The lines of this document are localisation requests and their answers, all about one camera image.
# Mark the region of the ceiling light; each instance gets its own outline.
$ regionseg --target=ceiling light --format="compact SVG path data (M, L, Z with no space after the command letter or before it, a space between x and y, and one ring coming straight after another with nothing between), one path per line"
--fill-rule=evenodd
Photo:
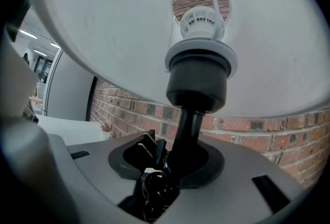
M54 47L56 47L56 48L58 48L58 49L61 48L59 45L56 45L56 44L54 44L54 43L52 43L52 42L51 42L51 46L54 46Z
M37 51L37 50L34 50L36 53L39 53L39 54L41 54L41 55L43 55L43 56L45 56L45 57L47 57L47 54L44 54L44 53L42 53L42 52L39 52L39 51Z
M35 35L32 35L32 34L26 32L26 31L23 31L23 30L21 30L21 29L20 29L20 32L23 33L23 34L25 34L25 35L27 35L27 36L30 36L30 37L32 37L32 38L34 38L34 39L37 38Z

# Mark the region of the black slot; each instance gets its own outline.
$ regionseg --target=black slot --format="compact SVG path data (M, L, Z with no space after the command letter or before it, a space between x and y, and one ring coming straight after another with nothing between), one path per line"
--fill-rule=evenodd
M252 181L274 214L290 203L289 199L277 188L267 175L254 177Z
M71 157L72 159L78 159L84 156L90 155L90 153L88 151L81 151L81 152L75 152L75 153L71 153Z

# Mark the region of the lampshade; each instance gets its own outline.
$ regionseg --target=lampshade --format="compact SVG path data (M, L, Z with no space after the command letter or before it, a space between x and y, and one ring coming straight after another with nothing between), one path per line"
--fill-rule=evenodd
M165 57L182 40L173 0L31 0L61 48L98 77L170 104ZM330 34L315 0L229 0L222 41L237 55L229 117L281 117L330 101Z

